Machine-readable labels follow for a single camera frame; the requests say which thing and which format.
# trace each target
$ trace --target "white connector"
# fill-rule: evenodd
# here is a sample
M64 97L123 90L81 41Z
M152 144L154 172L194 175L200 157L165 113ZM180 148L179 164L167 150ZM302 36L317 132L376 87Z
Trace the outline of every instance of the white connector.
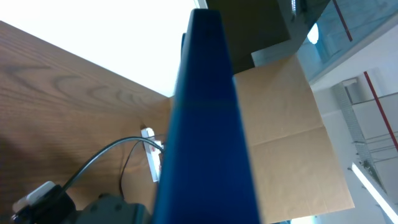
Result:
M148 138L148 137L154 136L155 132L152 128L145 128L145 129L141 130L141 135L144 138ZM150 138L150 140L154 141L160 147L163 147L162 143L160 141L156 141L155 138ZM158 150L157 148L155 148L154 146L151 146L150 144L148 144L146 142L144 142L144 148L145 148L145 152L147 154L150 174L152 175L152 180L154 182L158 182L160 180L160 171L162 169L162 166L160 164L160 157L159 157L160 150Z

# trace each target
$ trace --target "ceiling light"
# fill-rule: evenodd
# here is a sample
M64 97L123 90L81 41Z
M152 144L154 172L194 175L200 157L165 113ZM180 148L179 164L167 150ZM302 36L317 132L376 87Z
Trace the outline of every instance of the ceiling light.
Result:
M292 0L292 13L296 15L296 0Z
M352 170L355 173L355 175L358 177L358 179L362 182L362 184L366 187L366 189L369 191L369 193L372 195L372 197L376 200L376 202L388 215L391 221L393 223L398 223L398 215L396 211L393 209L392 206L390 206L391 203L387 202L386 199L387 195L381 190L380 187L376 185L375 181L373 181L371 177L366 174L366 171L362 169L362 167L359 168L354 162L352 165Z
M313 27L311 28L310 32L307 35L309 41L312 44L316 44L319 39L319 30L318 30L318 24L314 24Z

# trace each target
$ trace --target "blue panel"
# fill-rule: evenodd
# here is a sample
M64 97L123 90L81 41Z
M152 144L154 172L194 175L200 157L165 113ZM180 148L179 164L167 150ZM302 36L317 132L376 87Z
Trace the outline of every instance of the blue panel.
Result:
M153 223L260 223L217 11L191 13Z

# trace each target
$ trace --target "fluorescent light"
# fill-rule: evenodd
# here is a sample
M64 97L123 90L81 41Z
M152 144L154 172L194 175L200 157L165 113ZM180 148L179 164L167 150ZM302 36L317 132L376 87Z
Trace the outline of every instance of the fluorescent light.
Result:
M319 39L319 30L318 30L318 24L314 24L313 27L311 28L310 32L307 35L307 38L312 44L316 44Z
M361 172L361 170L355 163L353 163L352 165L352 170L358 177L358 179L362 182L362 184L366 187L366 189L369 191L369 193L373 196L376 202L384 210L387 216L391 219L391 221L393 223L398 223L398 215L396 214L394 209L392 209L392 207L387 203L386 199L381 196L379 191L376 190L373 184L369 181L368 178L366 178L366 176L363 174L363 172Z
M302 218L294 218L291 221L291 224L314 224L314 217L302 217Z
M292 13L296 15L296 0L292 0Z

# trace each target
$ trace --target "wire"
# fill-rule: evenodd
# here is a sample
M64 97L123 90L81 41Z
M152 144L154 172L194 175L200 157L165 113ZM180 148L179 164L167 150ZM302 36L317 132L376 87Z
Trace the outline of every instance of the wire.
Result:
M149 137L147 137L147 138L155 138L155 137L159 137L159 136L165 136L165 134L156 134L156 135L154 135L154 136L149 136ZM123 193L123 188L122 188L122 179L123 179L124 170L125 170L126 167L127 167L127 163L129 162L129 159L130 159L130 157L131 157L132 152L133 152L134 149L139 145L140 142L141 142L141 141L136 142L135 145L131 148L131 151L130 151L130 153L129 153L129 156L128 156L127 159L126 159L126 161L125 161L125 163L124 163L124 166L123 166L123 169L122 169L122 171L121 171L121 173L120 173L120 176L119 176L119 192L120 192L120 195L122 196L123 199L124 199L124 193Z
M112 142L111 144L108 144L107 146L105 146L103 149L101 149L100 151L98 151L93 157L91 157L89 160L87 160L81 167L80 169L72 175L72 177L63 185L62 187L62 191L60 192L60 195L64 194L68 188L70 186L72 186L72 184L82 175L82 173L84 173L84 171L86 171L86 169L95 161L97 160L99 157L101 157L105 152L108 152L110 149L112 149L114 146L117 146L118 144L121 144L123 142L126 141L143 141L146 142L152 146L154 146L155 148L157 148L158 150L160 150L161 152L164 152L164 149L162 147L160 147L158 144L156 144L154 141L147 139L147 138L143 138L143 137L136 137L136 136L132 136L132 137L126 137L126 138L122 138L119 140L116 140L114 142Z
M129 156L127 157L127 160L124 163L122 172L120 173L120 176L119 176L119 192L120 192L120 195L122 196L123 199L124 199L124 193L123 193L123 188L122 188L122 178L123 178L124 170L126 169L127 163L129 162L129 159L131 157L132 152L138 146L139 143L141 143L141 141L136 142L135 145L132 147L132 149L131 149L131 151L129 153Z

